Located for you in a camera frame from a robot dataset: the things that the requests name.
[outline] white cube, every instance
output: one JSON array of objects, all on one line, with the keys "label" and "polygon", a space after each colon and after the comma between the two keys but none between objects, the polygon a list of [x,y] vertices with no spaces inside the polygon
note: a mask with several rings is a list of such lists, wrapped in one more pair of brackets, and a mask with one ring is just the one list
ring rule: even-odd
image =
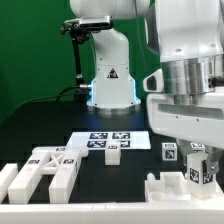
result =
[{"label": "white cube", "polygon": [[188,191],[198,198],[208,197],[216,192],[216,175],[207,172],[207,153],[198,152],[187,156]]},{"label": "white cube", "polygon": [[162,157],[163,161],[177,161],[177,144],[162,143]]},{"label": "white cube", "polygon": [[191,143],[191,148],[194,153],[196,152],[205,152],[205,146],[200,143],[192,142]]},{"label": "white cube", "polygon": [[108,143],[105,150],[105,164],[120,165],[120,159],[121,159],[121,143],[120,142]]}]

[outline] green backdrop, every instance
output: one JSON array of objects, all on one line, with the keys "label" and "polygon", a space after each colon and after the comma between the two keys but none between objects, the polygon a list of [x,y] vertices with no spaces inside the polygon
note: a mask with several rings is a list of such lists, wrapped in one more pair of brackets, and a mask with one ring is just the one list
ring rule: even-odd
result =
[{"label": "green backdrop", "polygon": [[[69,35],[60,25],[74,18],[69,0],[2,0],[0,8],[0,122],[24,101],[57,95],[75,83],[75,65]],[[159,68],[159,59],[145,47],[143,19],[141,38],[149,73]],[[137,38],[136,20],[116,21],[115,28],[130,41],[130,73],[136,79],[137,95],[145,98],[146,76]],[[80,46],[85,80],[94,77],[90,43]]]}]

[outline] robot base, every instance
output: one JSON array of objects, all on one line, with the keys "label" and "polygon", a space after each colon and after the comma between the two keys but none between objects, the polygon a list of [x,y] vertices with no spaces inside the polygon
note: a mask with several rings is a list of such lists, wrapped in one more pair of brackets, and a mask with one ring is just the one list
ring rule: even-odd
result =
[{"label": "robot base", "polygon": [[102,115],[108,115],[108,116],[116,116],[116,115],[122,115],[122,114],[128,114],[133,111],[138,111],[141,108],[141,104],[135,104],[129,107],[124,107],[124,108],[100,108],[96,106],[90,106],[87,104],[87,109],[90,112],[102,114]]}]

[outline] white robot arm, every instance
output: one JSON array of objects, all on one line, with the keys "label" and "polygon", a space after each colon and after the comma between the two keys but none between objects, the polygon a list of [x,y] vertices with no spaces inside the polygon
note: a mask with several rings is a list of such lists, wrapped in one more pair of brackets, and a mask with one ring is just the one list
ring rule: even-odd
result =
[{"label": "white robot arm", "polygon": [[154,46],[159,46],[162,69],[144,80],[145,89],[153,92],[147,97],[152,130],[177,138],[184,156],[191,151],[190,142],[205,144],[210,174],[218,172],[218,159],[224,149],[220,3],[156,0],[158,40],[153,43],[158,43]]},{"label": "white robot arm", "polygon": [[[74,14],[84,17],[92,26],[99,18],[135,18],[135,6],[138,15],[144,15],[150,0],[70,0],[70,4]],[[114,29],[92,33],[92,36],[96,74],[88,108],[104,114],[126,113],[138,108],[141,101],[136,97],[135,80],[129,74],[127,38]]]}]

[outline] black cable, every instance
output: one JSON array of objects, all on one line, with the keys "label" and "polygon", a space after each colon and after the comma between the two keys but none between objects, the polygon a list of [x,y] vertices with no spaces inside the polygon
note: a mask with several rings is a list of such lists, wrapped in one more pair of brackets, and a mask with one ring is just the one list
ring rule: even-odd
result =
[{"label": "black cable", "polygon": [[220,0],[220,9],[221,9],[222,21],[224,22],[224,2],[222,0]]},{"label": "black cable", "polygon": [[73,89],[79,89],[79,86],[70,86],[70,87],[67,87],[67,88],[63,89],[63,90],[59,93],[59,95],[58,95],[58,97],[57,97],[57,99],[56,99],[56,102],[59,102],[61,96],[63,96],[66,92],[68,92],[68,91],[70,91],[70,90],[73,90]]},{"label": "black cable", "polygon": [[148,66],[147,66],[147,63],[146,63],[145,53],[144,53],[143,44],[142,44],[141,35],[140,35],[140,25],[139,25],[139,21],[138,21],[137,0],[135,0],[134,3],[135,3],[135,16],[136,16],[136,25],[137,25],[137,33],[138,33],[138,42],[139,42],[139,46],[140,46],[140,50],[141,50],[141,54],[142,54],[142,60],[143,60],[143,64],[144,64],[145,74],[148,75],[149,74]]},{"label": "black cable", "polygon": [[81,62],[80,62],[80,55],[79,55],[79,45],[76,39],[72,39],[72,46],[73,46],[73,53],[75,58],[75,68],[76,68],[76,75],[81,75]]},{"label": "black cable", "polygon": [[32,100],[28,100],[24,103],[21,103],[17,108],[16,108],[16,111],[19,110],[22,106],[26,105],[26,104],[29,104],[29,103],[33,103],[33,102],[36,102],[36,101],[40,101],[40,100],[48,100],[48,99],[54,99],[54,98],[57,98],[57,97],[66,97],[66,96],[74,96],[74,95],[88,95],[87,93],[73,93],[73,94],[67,94],[67,95],[57,95],[57,96],[47,96],[47,97],[40,97],[40,98],[35,98],[35,99],[32,99]]}]

